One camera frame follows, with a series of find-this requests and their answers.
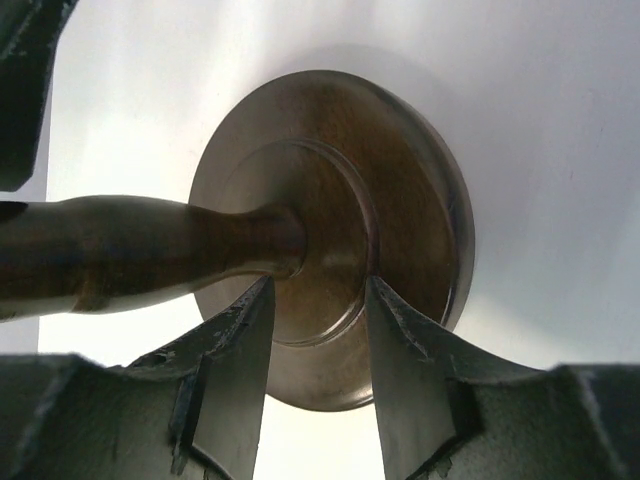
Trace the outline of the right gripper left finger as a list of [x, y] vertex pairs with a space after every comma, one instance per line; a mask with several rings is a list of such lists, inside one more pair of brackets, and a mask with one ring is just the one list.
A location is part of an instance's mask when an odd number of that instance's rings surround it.
[[274, 282], [126, 367], [75, 354], [1, 359], [5, 479], [249, 479]]

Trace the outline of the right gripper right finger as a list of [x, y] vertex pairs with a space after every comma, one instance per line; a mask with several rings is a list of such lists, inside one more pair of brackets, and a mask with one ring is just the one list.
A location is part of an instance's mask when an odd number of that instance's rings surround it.
[[389, 479], [635, 479], [639, 368], [529, 368], [406, 303], [366, 292], [371, 377]]

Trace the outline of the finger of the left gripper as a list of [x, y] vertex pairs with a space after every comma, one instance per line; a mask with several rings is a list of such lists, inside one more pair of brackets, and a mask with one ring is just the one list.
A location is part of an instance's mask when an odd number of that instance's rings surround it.
[[75, 0], [1, 1], [1, 190], [33, 175], [56, 50]]

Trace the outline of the dark round wooden stand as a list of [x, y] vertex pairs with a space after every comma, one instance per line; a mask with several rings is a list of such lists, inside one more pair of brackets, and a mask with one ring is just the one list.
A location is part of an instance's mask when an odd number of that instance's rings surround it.
[[189, 294], [210, 317], [269, 275], [269, 395], [344, 411], [373, 397], [368, 278], [452, 328], [474, 254], [468, 190], [434, 127], [366, 79], [309, 70], [227, 114], [187, 202], [3, 202], [1, 317], [119, 313]]

